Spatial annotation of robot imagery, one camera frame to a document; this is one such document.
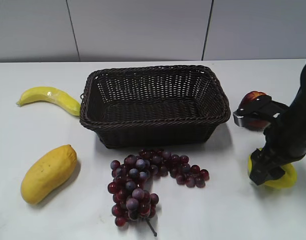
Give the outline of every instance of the table surface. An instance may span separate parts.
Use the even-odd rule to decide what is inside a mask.
[[[170,146],[210,172],[206,188],[187,188],[163,177],[152,184],[160,196],[151,220],[158,237],[144,223],[118,229],[111,214],[110,162],[138,149],[106,149],[94,132],[60,107],[39,102],[17,107],[26,89],[53,86],[79,100],[89,73],[104,68],[156,65],[210,67],[235,110],[251,90],[290,104],[299,87],[305,60],[230,60],[182,62],[0,63],[0,240],[306,240],[306,157],[294,163],[291,189],[256,187],[247,176],[248,155],[265,143],[262,133],[220,125],[205,144]],[[40,205],[21,197],[21,181],[46,152],[71,144],[80,167]]]

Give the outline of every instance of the yellow banana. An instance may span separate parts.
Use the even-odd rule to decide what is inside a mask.
[[[33,87],[25,91],[19,101],[18,106],[46,101],[56,104],[69,112],[71,115],[79,116],[81,105],[66,92],[50,86]]]

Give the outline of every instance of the grape cluster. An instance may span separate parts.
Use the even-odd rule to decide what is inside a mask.
[[[190,166],[188,162],[188,156],[179,156],[163,149],[142,149],[138,156],[127,156],[123,164],[112,161],[110,167],[114,180],[108,184],[108,192],[113,194],[115,202],[112,207],[115,224],[122,227],[128,221],[155,216],[159,197],[144,190],[145,182],[154,175],[164,177],[170,172],[179,185],[204,187],[205,181],[209,180],[208,171],[200,170],[198,165]]]

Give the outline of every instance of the apple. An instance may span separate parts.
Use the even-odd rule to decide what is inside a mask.
[[[250,103],[251,101],[254,101],[258,96],[266,95],[264,92],[261,91],[251,91],[248,94],[246,94],[241,103],[239,104],[238,108],[242,109],[245,105]],[[252,119],[247,123],[247,128],[252,130],[261,130],[264,129],[269,125],[268,121],[265,120],[258,120],[258,119]]]

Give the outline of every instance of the wicker basket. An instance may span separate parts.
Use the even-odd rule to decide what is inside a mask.
[[[89,75],[80,123],[109,149],[205,142],[230,117],[205,66],[113,68]]]

